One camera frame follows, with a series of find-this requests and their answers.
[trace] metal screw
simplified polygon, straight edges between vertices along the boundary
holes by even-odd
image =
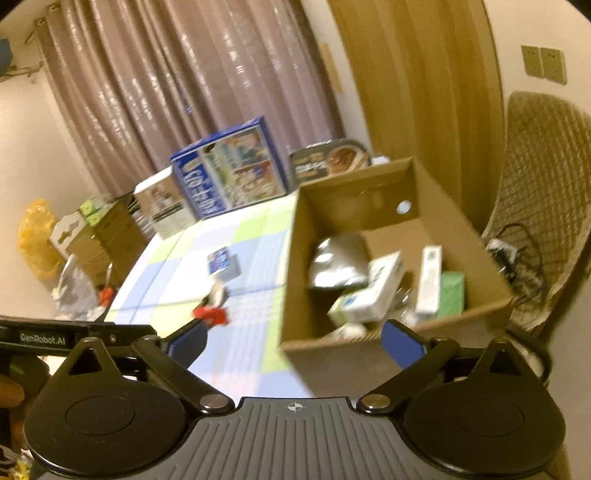
[[[386,395],[374,393],[364,396],[361,399],[361,403],[368,410],[381,410],[382,408],[386,408],[390,405],[390,399]]]
[[[205,395],[199,401],[199,403],[202,405],[203,408],[205,408],[205,410],[213,413],[226,408],[230,404],[230,399],[225,395],[212,393],[209,395]]]

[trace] wooden door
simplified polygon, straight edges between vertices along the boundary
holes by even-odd
[[[504,110],[482,0],[328,0],[374,153],[416,155],[478,230],[492,210]]]

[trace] cardboard box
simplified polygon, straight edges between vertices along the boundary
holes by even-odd
[[[97,288],[104,285],[112,263],[111,284],[120,287],[147,245],[123,202],[115,202],[94,227],[86,225],[67,250],[78,257],[80,267]]]
[[[404,201],[409,210],[399,208]],[[400,371],[382,350],[379,331],[360,340],[324,337],[334,329],[327,312],[339,292],[308,290],[308,268],[319,240],[349,231],[362,232],[371,258],[400,250],[414,289],[425,245],[442,245],[444,270],[464,273],[466,310],[419,323],[425,337],[483,347],[504,331],[509,287],[459,208],[418,162],[311,181],[300,187],[296,206],[280,349],[315,395],[356,398]]]
[[[288,192],[281,159],[261,116],[189,145],[170,160],[201,218]]]
[[[197,215],[185,198],[173,168],[165,168],[137,185],[134,191],[142,213],[160,237],[166,239],[197,222]]]

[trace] green package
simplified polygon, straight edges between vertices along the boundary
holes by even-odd
[[[465,282],[462,272],[443,272],[437,318],[458,316],[464,311]]]

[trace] light switch plate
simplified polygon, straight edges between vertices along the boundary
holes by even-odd
[[[562,50],[542,47],[542,65],[544,77],[553,82],[566,85],[566,62]]]
[[[541,49],[531,45],[522,45],[521,53],[526,74],[531,77],[544,78]]]

